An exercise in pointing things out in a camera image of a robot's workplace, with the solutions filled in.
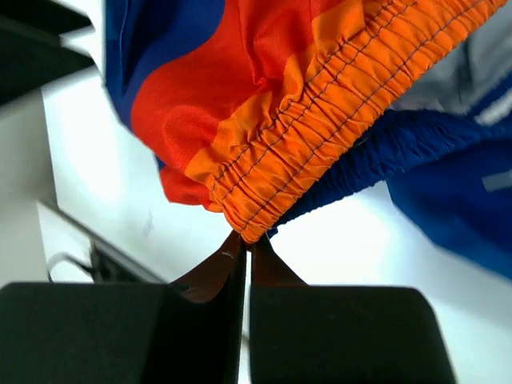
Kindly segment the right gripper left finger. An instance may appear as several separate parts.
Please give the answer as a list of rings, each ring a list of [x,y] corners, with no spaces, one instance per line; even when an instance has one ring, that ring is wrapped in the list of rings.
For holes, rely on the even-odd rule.
[[[11,283],[1,290],[1,380],[235,383],[245,278],[233,233],[170,284]]]

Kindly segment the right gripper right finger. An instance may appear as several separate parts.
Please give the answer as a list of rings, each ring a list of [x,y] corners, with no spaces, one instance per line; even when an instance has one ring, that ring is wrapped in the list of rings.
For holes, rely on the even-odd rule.
[[[412,287],[311,286],[270,240],[251,248],[254,383],[453,383],[433,308]]]

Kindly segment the rainbow striped shorts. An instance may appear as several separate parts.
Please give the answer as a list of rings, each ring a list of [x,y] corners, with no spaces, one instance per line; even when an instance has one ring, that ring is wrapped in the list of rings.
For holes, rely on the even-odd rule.
[[[511,275],[508,1],[108,1],[106,88],[171,202],[248,243],[385,182]]]

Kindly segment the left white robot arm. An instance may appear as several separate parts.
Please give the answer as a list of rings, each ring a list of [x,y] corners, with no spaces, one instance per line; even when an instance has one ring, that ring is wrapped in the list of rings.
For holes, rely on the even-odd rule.
[[[61,43],[91,26],[89,18],[54,1],[1,2],[1,104],[94,65]]]

